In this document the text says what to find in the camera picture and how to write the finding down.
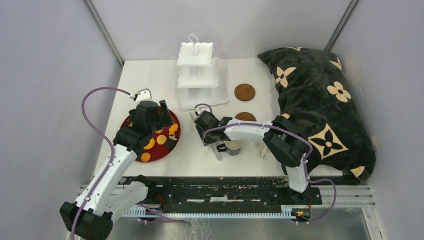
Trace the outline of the orange fish-shaped pastry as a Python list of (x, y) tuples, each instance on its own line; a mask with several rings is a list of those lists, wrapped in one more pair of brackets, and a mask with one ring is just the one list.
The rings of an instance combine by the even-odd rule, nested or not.
[(168, 129), (168, 134), (173, 136), (176, 134), (176, 131), (179, 129), (179, 125), (177, 123), (172, 124)]

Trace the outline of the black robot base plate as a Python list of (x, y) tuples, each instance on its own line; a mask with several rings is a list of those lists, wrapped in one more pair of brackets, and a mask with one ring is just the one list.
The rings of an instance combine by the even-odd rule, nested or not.
[(312, 207), (323, 203), (319, 188), (302, 195), (291, 190), (284, 176), (151, 177), (142, 204), (157, 205), (166, 214), (267, 214), (285, 206)]

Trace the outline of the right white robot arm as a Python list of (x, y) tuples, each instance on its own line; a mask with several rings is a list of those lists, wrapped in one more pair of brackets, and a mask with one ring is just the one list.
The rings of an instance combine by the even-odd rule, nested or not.
[(302, 204), (309, 198), (311, 184), (307, 162), (313, 147), (287, 118), (278, 115), (272, 121), (263, 122), (232, 117), (218, 119), (207, 110), (190, 116), (203, 145), (213, 151), (217, 151), (218, 142), (224, 141), (263, 143), (288, 176), (289, 199)]

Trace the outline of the metal serving tongs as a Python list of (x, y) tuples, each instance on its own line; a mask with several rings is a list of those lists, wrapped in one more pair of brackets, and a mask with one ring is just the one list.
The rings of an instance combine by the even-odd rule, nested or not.
[(206, 130), (218, 127), (220, 121), (208, 110), (202, 110), (200, 113), (196, 111), (189, 112), (189, 115), (194, 123), (202, 144), (205, 147), (208, 147), (213, 153), (215, 159), (220, 162), (222, 160), (222, 155), (217, 151), (217, 144), (215, 142), (210, 143), (210, 141), (203, 136)]

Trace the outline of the white three-tier dessert stand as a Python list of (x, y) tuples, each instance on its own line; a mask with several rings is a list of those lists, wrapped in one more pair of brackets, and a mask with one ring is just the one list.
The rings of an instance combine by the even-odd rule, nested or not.
[(219, 58), (213, 57), (212, 42), (200, 42), (192, 32), (182, 42), (177, 58), (180, 109), (216, 106), (228, 102), (224, 81), (219, 76)]

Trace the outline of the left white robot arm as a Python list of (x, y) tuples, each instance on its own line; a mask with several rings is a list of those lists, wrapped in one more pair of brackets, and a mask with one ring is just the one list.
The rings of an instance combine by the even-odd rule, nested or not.
[(99, 172), (74, 202), (64, 202), (60, 215), (71, 238), (105, 240), (114, 223), (132, 206), (156, 200), (158, 191), (153, 181), (145, 176), (135, 180), (115, 197), (112, 193), (119, 180), (135, 161), (154, 133), (173, 124), (165, 100), (142, 100), (129, 111), (130, 120), (116, 132), (110, 143), (111, 152)]

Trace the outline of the dark red round tray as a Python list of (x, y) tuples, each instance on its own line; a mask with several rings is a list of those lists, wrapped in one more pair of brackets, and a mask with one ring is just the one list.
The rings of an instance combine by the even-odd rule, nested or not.
[[(180, 124), (178, 117), (175, 115), (175, 113), (173, 111), (170, 110), (170, 114), (171, 114), (171, 117), (172, 117), (173, 124), (178, 124), (178, 126), (179, 126), (178, 130), (175, 133), (175, 137), (178, 139), (177, 143), (176, 143), (176, 145), (177, 145), (178, 142), (179, 142), (180, 136), (181, 136), (181, 132), (182, 132), (181, 124)], [(167, 149), (165, 147), (165, 144), (159, 145), (156, 142), (156, 138), (157, 138), (158, 135), (165, 135), (165, 136), (167, 136), (167, 139), (169, 139), (169, 127), (170, 126), (164, 127), (162, 129), (154, 132), (153, 137), (152, 137), (152, 138), (155, 139), (154, 147), (149, 149), (149, 150), (142, 149), (142, 152), (140, 154), (138, 154), (136, 159), (135, 159), (136, 162), (140, 162), (140, 163), (142, 162), (140, 160), (140, 156), (142, 155), (142, 153), (150, 153), (150, 155), (151, 155), (150, 161), (143, 162), (143, 163), (150, 163), (150, 162), (154, 162), (154, 161), (158, 161), (160, 159), (163, 159), (164, 157), (166, 157), (167, 155), (169, 155), (173, 151), (173, 149), (176, 147), (176, 145), (173, 149)]]

